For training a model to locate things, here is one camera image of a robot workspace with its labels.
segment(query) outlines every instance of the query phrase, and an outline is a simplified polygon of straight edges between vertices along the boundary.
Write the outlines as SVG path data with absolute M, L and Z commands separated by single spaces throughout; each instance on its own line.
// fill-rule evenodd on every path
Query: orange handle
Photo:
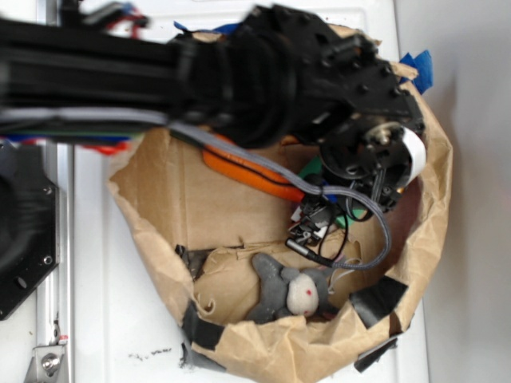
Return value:
M 231 142 L 224 136 L 221 140 Z M 204 162 L 216 172 L 276 197 L 301 202 L 304 194 L 280 174 L 259 164 L 207 146 L 202 151 Z

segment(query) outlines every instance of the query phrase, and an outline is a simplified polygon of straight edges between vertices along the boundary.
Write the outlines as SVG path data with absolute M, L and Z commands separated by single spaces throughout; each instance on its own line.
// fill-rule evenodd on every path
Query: black mounting plate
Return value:
M 16 232 L 15 221 L 20 214 L 16 200 L 26 182 L 21 180 L 20 174 L 28 174 L 30 188 L 41 196 L 36 198 L 37 204 L 30 205 L 35 211 L 44 211 L 44 214 L 35 214 L 32 211 L 30 219 L 40 219 L 38 233 L 31 239 L 20 261 L 13 263 L 6 270 L 0 270 L 0 320 L 7 319 L 37 286 L 57 266 L 57 236 L 56 236 L 56 200 L 57 187 L 44 175 L 42 169 L 42 153 L 39 147 L 14 148 L 7 142 L 0 141 L 0 201 L 14 202 L 12 206 L 0 206 L 0 258 L 4 256 L 14 242 L 14 236 L 27 235 L 27 232 Z

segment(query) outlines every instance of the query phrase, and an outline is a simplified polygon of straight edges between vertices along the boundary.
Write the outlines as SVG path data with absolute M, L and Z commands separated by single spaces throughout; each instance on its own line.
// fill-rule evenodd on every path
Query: black tape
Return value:
M 210 358 L 206 357 L 201 353 L 197 353 L 192 349 L 192 345 L 188 340 L 182 343 L 183 348 L 183 357 L 181 358 L 180 367 L 184 368 L 185 365 L 194 365 L 196 367 L 201 367 L 203 369 L 212 369 L 213 371 L 219 371 L 224 373 L 227 371 L 225 367 L 219 365 L 215 361 L 212 361 Z
M 385 276 L 375 285 L 350 294 L 350 301 L 369 329 L 394 311 L 407 289 L 407 285 Z
M 211 350 L 215 349 L 224 332 L 223 326 L 201 319 L 193 302 L 190 302 L 186 313 L 184 313 L 182 329 L 190 343 L 195 342 L 197 345 Z
M 392 339 L 391 341 L 388 341 L 384 345 L 382 345 L 379 349 L 376 349 L 369 355 L 366 355 L 365 357 L 362 357 L 358 359 L 354 363 L 354 367 L 359 371 L 360 373 L 363 373 L 366 369 L 368 369 L 373 363 L 378 361 L 380 357 L 389 349 L 393 349 L 394 347 L 397 347 L 398 339 Z
M 213 250 L 214 249 L 189 251 L 182 245 L 177 245 L 176 249 L 174 249 L 176 254 L 183 259 L 194 281 L 202 274 L 202 266 Z

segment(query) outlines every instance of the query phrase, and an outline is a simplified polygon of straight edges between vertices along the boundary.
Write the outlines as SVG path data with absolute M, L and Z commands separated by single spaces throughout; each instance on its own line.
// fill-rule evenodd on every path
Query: white plush face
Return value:
M 310 317 L 318 309 L 319 296 L 311 277 L 300 274 L 289 283 L 287 308 L 294 315 Z

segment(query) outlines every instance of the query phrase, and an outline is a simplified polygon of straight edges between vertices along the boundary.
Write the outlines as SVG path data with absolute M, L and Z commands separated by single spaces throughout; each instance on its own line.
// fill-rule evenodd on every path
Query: green object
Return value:
M 321 174 L 323 170 L 323 164 L 321 163 L 321 159 L 319 156 L 314 157 L 305 167 L 298 173 L 301 178 L 307 177 L 309 174 Z M 357 218 L 360 218 L 364 215 L 366 211 L 364 209 L 354 209 L 353 215 Z M 348 218 L 348 226 L 350 226 L 354 222 L 353 219 Z M 338 216 L 335 219 L 335 224 L 342 229 L 344 227 L 344 217 L 342 215 Z

